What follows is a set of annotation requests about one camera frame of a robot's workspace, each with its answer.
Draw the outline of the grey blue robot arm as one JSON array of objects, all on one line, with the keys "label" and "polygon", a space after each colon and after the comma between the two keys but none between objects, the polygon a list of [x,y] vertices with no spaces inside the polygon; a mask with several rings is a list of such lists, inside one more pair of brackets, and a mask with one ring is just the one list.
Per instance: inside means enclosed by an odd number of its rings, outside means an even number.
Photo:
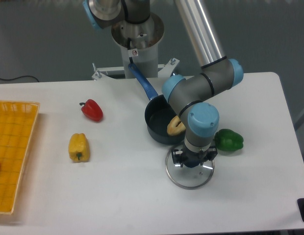
[{"label": "grey blue robot arm", "polygon": [[[142,81],[144,75],[157,74],[157,46],[164,25],[151,12],[148,0],[86,0],[83,6],[94,28],[111,28],[126,78]],[[181,75],[168,78],[162,86],[162,99],[186,128],[182,150],[172,151],[173,162],[193,168],[217,154],[212,140],[219,113],[206,101],[239,84],[243,69],[223,52],[204,1],[177,0],[176,6],[202,72],[189,79]]]}]

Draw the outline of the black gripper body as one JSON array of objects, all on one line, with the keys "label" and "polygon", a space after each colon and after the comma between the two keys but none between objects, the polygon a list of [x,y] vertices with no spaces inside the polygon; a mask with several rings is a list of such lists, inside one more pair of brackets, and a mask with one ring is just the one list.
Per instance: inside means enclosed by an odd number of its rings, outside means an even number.
[{"label": "black gripper body", "polygon": [[192,151],[187,146],[184,146],[182,151],[184,163],[202,163],[209,160],[208,149],[200,148]]}]

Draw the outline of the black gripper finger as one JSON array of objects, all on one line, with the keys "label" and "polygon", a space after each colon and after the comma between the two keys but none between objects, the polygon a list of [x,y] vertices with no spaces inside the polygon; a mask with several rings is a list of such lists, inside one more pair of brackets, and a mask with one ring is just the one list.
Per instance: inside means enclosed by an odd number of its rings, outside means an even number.
[{"label": "black gripper finger", "polygon": [[217,154],[218,151],[215,145],[210,146],[205,152],[201,151],[201,164],[214,160]]},{"label": "black gripper finger", "polygon": [[171,151],[171,155],[172,155],[173,164],[176,167],[183,167],[185,162],[185,156],[183,151],[178,149],[173,149]]}]

